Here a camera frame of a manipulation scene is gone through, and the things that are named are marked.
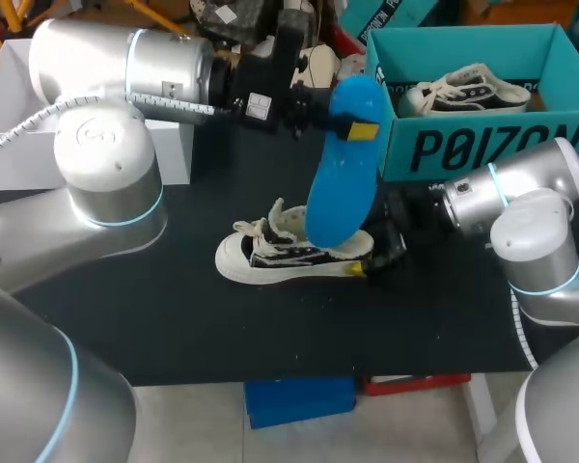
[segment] shoe box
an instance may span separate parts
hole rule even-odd
[[[353,1],[348,3],[339,23],[353,38],[367,45],[370,30],[419,26],[437,3],[437,0]]]
[[[400,119],[395,104],[418,82],[474,63],[530,90],[525,113]],[[382,87],[386,181],[458,177],[555,137],[579,153],[579,53],[558,24],[372,31],[365,73]]]
[[[578,0],[462,0],[459,23],[545,24],[570,26]]]

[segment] cable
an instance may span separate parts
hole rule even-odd
[[[108,97],[101,96],[78,96],[75,98],[69,98],[63,101],[59,101],[44,109],[41,109],[38,113],[30,116],[23,123],[20,123],[16,127],[12,128],[4,135],[0,137],[0,150],[2,150],[8,143],[14,141],[17,137],[25,132],[34,130],[36,125],[45,119],[64,112],[69,109],[76,107],[87,106],[90,104],[96,104],[101,101],[112,101],[112,100],[123,100],[134,104],[148,104],[157,107],[164,107],[167,109],[175,109],[187,113],[196,113],[204,116],[214,116],[217,113],[217,108],[214,106],[209,106],[206,104],[195,104],[188,103],[186,101],[179,101],[176,99],[164,98],[161,96],[143,95],[143,94],[117,94],[110,95]]]

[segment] black table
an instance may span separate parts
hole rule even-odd
[[[168,228],[149,249],[71,269],[17,298],[134,385],[289,376],[528,369],[509,288],[480,241],[451,240],[388,279],[242,286],[214,252],[277,197],[304,204],[322,136],[300,143],[223,125],[196,131],[192,184],[166,187]],[[0,193],[0,203],[30,193]],[[579,205],[575,219],[579,248]],[[532,327],[546,357],[579,329]]]

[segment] white sticker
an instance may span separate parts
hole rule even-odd
[[[235,13],[232,11],[232,9],[225,5],[221,8],[217,8],[216,10],[216,15],[219,16],[221,18],[221,20],[223,22],[225,22],[226,24],[231,23],[233,20],[237,19],[238,16],[235,15]]]
[[[246,115],[261,121],[268,119],[272,98],[266,95],[250,94]]]

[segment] sneaker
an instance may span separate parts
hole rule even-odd
[[[305,206],[283,210],[276,201],[268,218],[236,222],[236,233],[216,250],[216,268],[247,285],[270,285],[299,277],[350,277],[348,267],[367,257],[373,238],[359,230],[336,248],[314,246],[305,233]]]
[[[435,82],[419,83],[405,93],[400,111],[408,117],[523,113],[530,97],[523,87],[498,79],[486,65],[477,64]]]

